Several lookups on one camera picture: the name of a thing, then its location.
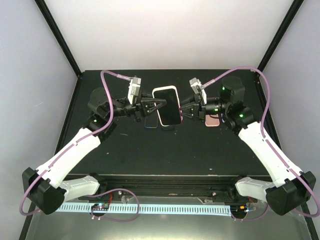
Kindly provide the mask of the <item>teal edged phone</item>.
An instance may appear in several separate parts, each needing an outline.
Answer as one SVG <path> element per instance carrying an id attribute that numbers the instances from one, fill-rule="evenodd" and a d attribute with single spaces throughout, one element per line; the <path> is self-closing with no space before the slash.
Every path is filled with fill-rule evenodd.
<path id="1" fill-rule="evenodd" d="M 157 114 L 147 116 L 144 120 L 144 127 L 146 129 L 156 129 L 158 125 L 159 125 L 159 117 Z"/>

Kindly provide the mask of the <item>pink phone case with ring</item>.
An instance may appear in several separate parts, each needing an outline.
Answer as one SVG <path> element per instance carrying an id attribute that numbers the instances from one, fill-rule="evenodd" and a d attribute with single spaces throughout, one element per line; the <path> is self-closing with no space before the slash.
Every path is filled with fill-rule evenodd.
<path id="1" fill-rule="evenodd" d="M 206 127 L 218 127 L 220 125 L 220 118 L 218 114 L 209 114 L 205 116 Z"/>

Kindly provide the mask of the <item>gold rimmed phone case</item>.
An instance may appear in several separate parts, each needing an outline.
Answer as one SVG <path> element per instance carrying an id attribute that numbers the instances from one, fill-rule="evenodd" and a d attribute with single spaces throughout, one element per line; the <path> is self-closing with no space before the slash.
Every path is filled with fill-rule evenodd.
<path id="1" fill-rule="evenodd" d="M 157 110 L 162 126 L 166 127 L 182 123 L 183 117 L 180 110 L 180 99 L 177 88 L 174 85 L 154 88 L 152 96 L 155 99 L 166 101 L 165 105 Z"/>

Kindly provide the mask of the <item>black phone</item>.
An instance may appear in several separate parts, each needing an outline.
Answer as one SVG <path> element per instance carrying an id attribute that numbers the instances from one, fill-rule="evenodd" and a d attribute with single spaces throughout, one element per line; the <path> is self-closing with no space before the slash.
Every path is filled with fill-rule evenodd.
<path id="1" fill-rule="evenodd" d="M 175 129 L 174 125 L 165 125 L 165 126 L 161 126 L 161 129 L 163 131 L 173 131 Z"/>

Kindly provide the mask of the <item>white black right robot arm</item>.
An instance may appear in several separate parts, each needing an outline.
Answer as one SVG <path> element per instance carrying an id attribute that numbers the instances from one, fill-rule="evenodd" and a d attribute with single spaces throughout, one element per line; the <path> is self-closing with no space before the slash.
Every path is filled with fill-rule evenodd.
<path id="1" fill-rule="evenodd" d="M 234 202 L 243 197 L 266 202 L 283 216 L 306 203 L 312 196 L 316 177 L 295 165 L 272 140 L 263 123 L 244 105 L 245 87 L 239 77 L 222 79 L 218 97 L 208 98 L 199 79 L 189 81 L 194 95 L 182 102 L 182 115 L 193 120 L 204 120 L 209 115 L 221 115 L 226 126 L 257 156 L 267 170 L 270 181 L 243 177 L 227 189 Z"/>

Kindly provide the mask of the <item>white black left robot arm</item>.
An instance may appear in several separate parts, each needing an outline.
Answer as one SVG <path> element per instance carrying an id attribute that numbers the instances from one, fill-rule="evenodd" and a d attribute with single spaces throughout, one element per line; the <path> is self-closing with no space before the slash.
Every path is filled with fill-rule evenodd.
<path id="1" fill-rule="evenodd" d="M 164 98 L 129 91 L 125 98 L 113 99 L 107 87 L 95 89 L 88 102 L 93 114 L 82 128 L 51 159 L 36 169 L 28 167 L 22 173 L 24 195 L 19 205 L 22 215 L 26 199 L 46 215 L 55 212 L 64 202 L 83 196 L 103 199 L 108 188 L 98 174 L 65 180 L 69 172 L 91 151 L 105 141 L 116 128 L 114 117 L 136 119 L 147 117 L 168 103 Z"/>

